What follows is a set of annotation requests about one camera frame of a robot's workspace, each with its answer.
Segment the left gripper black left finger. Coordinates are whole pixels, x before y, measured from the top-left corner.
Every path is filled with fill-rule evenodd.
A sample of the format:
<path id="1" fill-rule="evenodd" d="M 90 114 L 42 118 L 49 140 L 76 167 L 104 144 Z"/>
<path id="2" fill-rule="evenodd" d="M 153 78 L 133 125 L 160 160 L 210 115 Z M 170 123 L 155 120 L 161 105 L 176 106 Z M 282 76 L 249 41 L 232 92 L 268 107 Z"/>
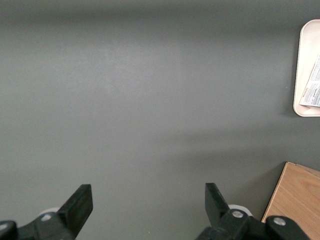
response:
<path id="1" fill-rule="evenodd" d="M 19 227 L 19 240 L 75 240 L 93 211 L 92 187 L 82 184 L 56 211 Z"/>

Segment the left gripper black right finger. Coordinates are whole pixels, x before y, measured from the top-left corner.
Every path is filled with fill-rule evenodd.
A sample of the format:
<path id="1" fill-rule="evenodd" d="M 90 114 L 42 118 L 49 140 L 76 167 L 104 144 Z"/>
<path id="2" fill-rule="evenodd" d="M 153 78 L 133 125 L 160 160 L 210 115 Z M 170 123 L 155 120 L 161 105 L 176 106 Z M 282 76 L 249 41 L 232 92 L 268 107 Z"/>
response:
<path id="1" fill-rule="evenodd" d="M 264 223 L 240 208 L 230 208 L 215 183 L 205 184 L 205 211 L 210 226 L 199 240 L 269 240 Z"/>

